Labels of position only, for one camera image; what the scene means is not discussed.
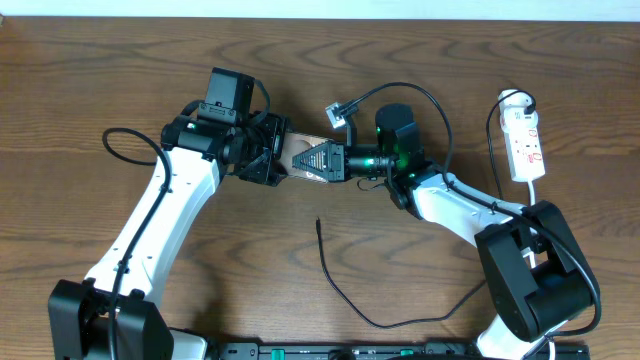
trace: white power strip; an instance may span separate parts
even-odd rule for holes
[[[498,100],[516,90],[503,91]],[[517,182],[532,182],[545,174],[542,148],[538,137],[538,113],[525,114],[525,108],[533,99],[517,93],[500,102],[500,127],[509,158],[511,179]]]

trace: robotic arm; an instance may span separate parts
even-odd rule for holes
[[[265,94],[267,109],[250,114],[254,84]],[[197,117],[190,117],[196,107]],[[140,236],[119,286],[118,358],[218,360],[219,351],[239,346],[216,346],[201,336],[170,329],[158,311],[178,250],[195,216],[225,175],[270,186],[294,174],[321,182],[386,177],[391,199],[400,209],[438,223],[478,248],[498,310],[494,323],[477,341],[483,356],[519,359],[545,333],[593,304],[574,264],[552,243],[516,219],[451,191],[443,181],[441,167],[425,159],[408,106],[392,104],[380,109],[376,114],[378,143],[358,145],[351,121],[355,111],[345,115],[340,105],[334,104],[327,108],[327,114],[334,127],[347,127],[347,142],[323,139],[294,156],[286,155],[291,149],[283,148],[291,147],[290,140],[302,135],[290,132],[288,119],[269,113],[268,107],[268,95],[258,80],[214,68],[206,99],[187,106],[163,129],[161,143],[171,170],[171,186]],[[113,358],[107,336],[112,319],[104,315],[112,303],[111,291],[123,253],[154,203],[164,174],[164,165],[158,161],[147,190],[121,234],[85,280],[81,284],[60,280],[53,290],[49,317],[56,359]],[[448,180],[473,198],[522,214],[559,235],[593,278],[555,206],[547,202],[533,207],[506,203],[460,183],[453,174],[448,174]],[[529,270],[522,258],[522,253],[529,250],[546,251],[549,261]],[[282,351],[279,360],[284,360]],[[389,354],[380,359],[394,357],[391,355],[395,352]]]

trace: wooden table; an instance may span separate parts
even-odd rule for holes
[[[47,358],[47,299],[80,281],[120,232],[151,174],[109,155],[105,128],[156,139],[202,98],[213,66],[261,79],[297,130],[342,139],[324,107],[389,81],[431,91],[456,136],[452,171],[496,194],[484,122],[498,92],[536,95],[547,175],[539,199],[562,209],[598,277],[604,315],[581,338],[593,359],[640,351],[640,25],[448,21],[7,18],[0,28],[0,358]],[[253,108],[264,106],[254,97]],[[361,107],[362,142],[388,102],[413,106],[429,154],[446,133],[420,94],[389,90]],[[510,200],[501,131],[497,163]],[[151,157],[130,138],[114,141]],[[473,338],[495,310],[481,290],[451,320],[375,330],[335,294],[318,258],[324,220],[335,280],[373,319],[444,314],[483,278],[473,247],[354,182],[225,179],[180,250],[162,313],[174,327],[265,342]],[[568,327],[585,325],[586,311]]]

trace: white wall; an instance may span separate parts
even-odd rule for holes
[[[640,21],[640,0],[0,0],[0,13],[7,16]]]

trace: brown tabletop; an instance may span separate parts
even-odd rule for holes
[[[343,139],[324,108],[389,81],[431,91],[456,136],[452,172],[496,194],[484,123],[499,91],[533,93],[547,175],[539,199],[563,211],[602,289],[598,329],[578,340],[593,359],[640,351],[640,25],[451,21],[5,18],[0,28],[0,358],[48,358],[47,299],[80,281],[114,241],[151,175],[109,155],[101,134],[131,127],[154,139],[213,66],[261,79],[271,109],[297,130]],[[410,89],[361,106],[373,115],[410,104],[427,152],[442,160],[446,132]],[[264,106],[254,97],[253,108]],[[511,201],[502,132],[498,172]],[[151,158],[141,142],[114,141]],[[421,342],[473,338],[495,316],[481,290],[452,319],[396,330],[366,325],[325,280],[314,221],[324,221],[336,282],[382,323],[437,316],[483,278],[476,250],[399,211],[386,191],[354,181],[277,188],[226,178],[196,218],[161,309],[173,327],[264,342]],[[586,311],[567,327],[584,326]]]

